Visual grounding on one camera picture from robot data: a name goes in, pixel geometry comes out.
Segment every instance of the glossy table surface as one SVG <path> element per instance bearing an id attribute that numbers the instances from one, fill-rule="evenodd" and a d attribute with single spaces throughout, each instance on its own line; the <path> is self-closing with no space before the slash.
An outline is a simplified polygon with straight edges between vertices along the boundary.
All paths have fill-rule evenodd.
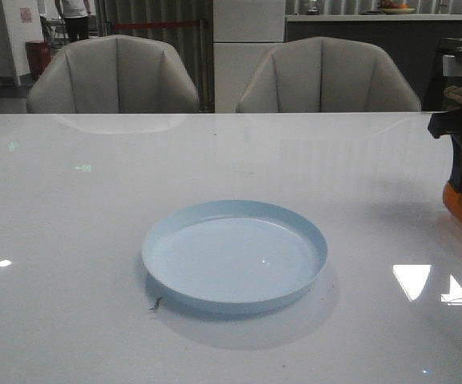
<path id="1" fill-rule="evenodd" d="M 462 225 L 430 114 L 0 115 L 0 383 L 462 383 Z M 321 230 L 292 305 L 198 313 L 141 245 L 200 202 Z"/>

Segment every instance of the counter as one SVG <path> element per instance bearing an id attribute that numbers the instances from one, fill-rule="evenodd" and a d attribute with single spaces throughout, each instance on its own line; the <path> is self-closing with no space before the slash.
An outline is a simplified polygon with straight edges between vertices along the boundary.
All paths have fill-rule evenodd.
<path id="1" fill-rule="evenodd" d="M 460 22 L 462 14 L 290 14 L 286 22 Z"/>

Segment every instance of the white cabinet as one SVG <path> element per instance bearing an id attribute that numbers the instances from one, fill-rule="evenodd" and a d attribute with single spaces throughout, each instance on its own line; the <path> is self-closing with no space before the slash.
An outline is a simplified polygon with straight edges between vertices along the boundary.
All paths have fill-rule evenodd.
<path id="1" fill-rule="evenodd" d="M 215 112 L 235 111 L 260 56 L 284 38 L 285 0 L 214 0 Z"/>

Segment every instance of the gray chair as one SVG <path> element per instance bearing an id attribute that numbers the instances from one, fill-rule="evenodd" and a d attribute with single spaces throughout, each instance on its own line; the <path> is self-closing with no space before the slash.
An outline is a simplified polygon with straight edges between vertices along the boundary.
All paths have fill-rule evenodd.
<path id="1" fill-rule="evenodd" d="M 238 113 L 419 111 L 389 55 L 372 44 L 307 38 L 264 53 Z"/>
<path id="2" fill-rule="evenodd" d="M 57 52 L 29 92 L 35 114 L 196 113 L 196 87 L 165 42 L 112 35 Z"/>

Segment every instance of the plate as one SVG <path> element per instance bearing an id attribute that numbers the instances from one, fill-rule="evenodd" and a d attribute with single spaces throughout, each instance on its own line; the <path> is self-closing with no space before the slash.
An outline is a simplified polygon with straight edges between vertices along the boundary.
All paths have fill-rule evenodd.
<path id="1" fill-rule="evenodd" d="M 327 259 L 321 232 L 280 206 L 224 200 L 162 219 L 142 246 L 145 268 L 165 294 L 200 310 L 274 310 L 309 290 Z"/>
<path id="2" fill-rule="evenodd" d="M 379 8 L 386 14 L 410 14 L 414 11 L 414 8 Z"/>

